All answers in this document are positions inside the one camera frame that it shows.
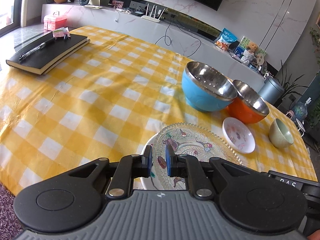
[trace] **glass plate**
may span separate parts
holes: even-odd
[[[200,126],[190,123],[175,123],[162,129],[153,146],[153,171],[151,179],[164,190],[186,189],[184,179],[167,175],[165,146],[171,144],[175,154],[190,154],[207,162],[211,157],[220,157],[241,165],[236,152],[219,136]]]

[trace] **black pen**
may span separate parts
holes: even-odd
[[[36,46],[32,50],[29,50],[25,54],[21,55],[19,60],[24,60],[25,58],[29,57],[31,54],[35,53],[37,50],[43,49],[45,46],[48,46],[49,44],[54,43],[55,40],[56,40],[55,38],[51,38],[50,40],[47,40],[41,43],[39,46]]]

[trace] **ridged grip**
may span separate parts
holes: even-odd
[[[242,231],[222,217],[213,202],[187,191],[135,190],[125,200],[108,203],[91,224],[71,233],[41,235],[24,231],[17,240],[302,240],[291,231],[261,236]]]

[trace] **blue bowl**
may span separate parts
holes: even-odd
[[[182,75],[182,90],[186,101],[202,112],[220,111],[237,97],[232,82],[206,64],[191,61]]]

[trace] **green ceramic cup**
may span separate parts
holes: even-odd
[[[277,148],[286,148],[293,144],[293,137],[286,125],[280,120],[275,119],[270,126],[269,139]]]

